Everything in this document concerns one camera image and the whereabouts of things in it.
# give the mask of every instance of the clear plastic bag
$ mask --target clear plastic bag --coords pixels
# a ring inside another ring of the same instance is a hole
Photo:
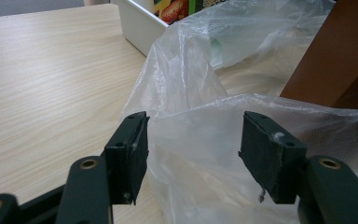
[[[151,116],[148,178],[167,223],[298,223],[295,204],[257,200],[261,188],[238,157],[245,110],[276,120],[308,156],[336,157],[358,175],[358,110],[276,96],[332,5],[229,1],[155,42],[123,117]]]

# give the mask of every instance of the light wood tabletop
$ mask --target light wood tabletop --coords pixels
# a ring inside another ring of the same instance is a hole
[[[0,193],[25,203],[100,155],[144,62],[114,5],[0,17]],[[162,223],[147,178],[114,219]]]

